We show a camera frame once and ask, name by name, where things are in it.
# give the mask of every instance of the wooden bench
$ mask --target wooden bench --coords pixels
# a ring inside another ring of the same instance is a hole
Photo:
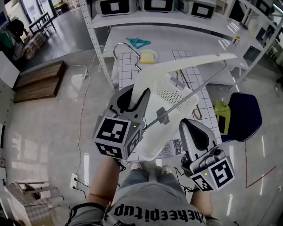
[[[42,33],[45,33],[45,31],[52,26],[54,29],[54,24],[52,20],[50,19],[50,16],[48,12],[45,14],[41,15],[39,18],[36,19],[33,23],[29,25],[29,29],[32,32],[32,35],[35,35],[38,31],[41,31]]]

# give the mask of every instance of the white plastic basket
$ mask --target white plastic basket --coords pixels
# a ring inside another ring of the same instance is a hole
[[[192,92],[188,87],[182,88],[178,86],[171,80],[169,74],[156,78],[149,85],[149,89],[151,94],[145,112],[147,124],[157,118],[156,111],[161,107],[164,107],[167,111]],[[155,159],[165,144],[173,138],[180,121],[193,111],[198,101],[198,96],[193,95],[168,114],[170,120],[168,124],[164,125],[157,122],[149,127],[144,132],[143,139],[136,146],[135,152],[142,155],[147,161]]]

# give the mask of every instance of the electrical outlet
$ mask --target electrical outlet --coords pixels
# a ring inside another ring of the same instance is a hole
[[[71,177],[71,183],[70,183],[70,188],[74,189],[73,187],[77,188],[78,182],[75,181],[74,179],[78,180],[79,176],[72,173],[72,177]]]

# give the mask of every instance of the chair seat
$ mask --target chair seat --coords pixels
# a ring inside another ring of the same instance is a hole
[[[262,125],[262,117],[257,99],[253,95],[233,93],[229,102],[231,119],[228,135],[222,135],[222,142],[237,140],[246,141]]]

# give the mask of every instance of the white sneaker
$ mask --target white sneaker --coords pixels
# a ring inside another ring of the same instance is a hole
[[[161,174],[169,174],[172,173],[172,169],[169,166],[163,166],[161,169]]]
[[[131,166],[131,170],[135,170],[135,169],[142,169],[142,165],[141,165],[141,163],[139,163],[139,162],[135,162],[135,163],[133,163],[132,164],[132,166]]]

